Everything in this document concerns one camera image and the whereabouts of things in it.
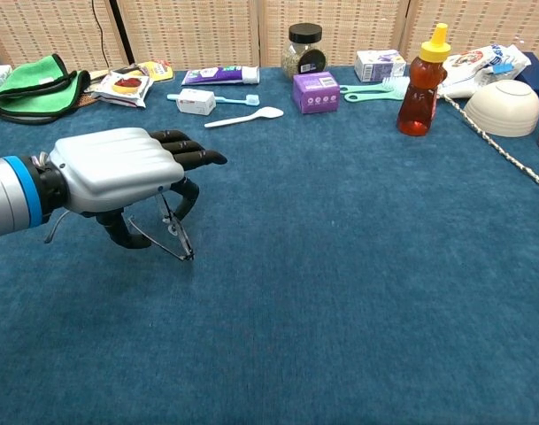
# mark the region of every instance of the black lid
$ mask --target black lid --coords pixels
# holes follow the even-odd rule
[[[293,43],[313,44],[322,39],[322,27],[304,22],[289,27],[289,39]]]

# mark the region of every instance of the amber bottle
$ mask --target amber bottle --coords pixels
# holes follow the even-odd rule
[[[411,81],[397,116],[397,128],[406,135],[425,135],[435,117],[436,90],[446,78],[443,62],[450,54],[447,29],[446,24],[436,25],[430,42],[422,43],[409,67]]]

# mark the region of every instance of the white bowl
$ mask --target white bowl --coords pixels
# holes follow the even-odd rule
[[[522,81],[501,80],[477,90],[464,111],[486,133],[521,137],[535,130],[539,98]]]

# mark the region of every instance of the yellow cap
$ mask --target yellow cap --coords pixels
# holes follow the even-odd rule
[[[426,62],[440,63],[450,55],[450,45],[446,42],[448,25],[437,24],[432,38],[420,46],[419,58]]]

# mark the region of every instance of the red food image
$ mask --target red food image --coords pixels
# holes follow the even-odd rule
[[[142,82],[136,78],[122,78],[121,80],[117,80],[114,85],[120,87],[139,87],[141,83]]]

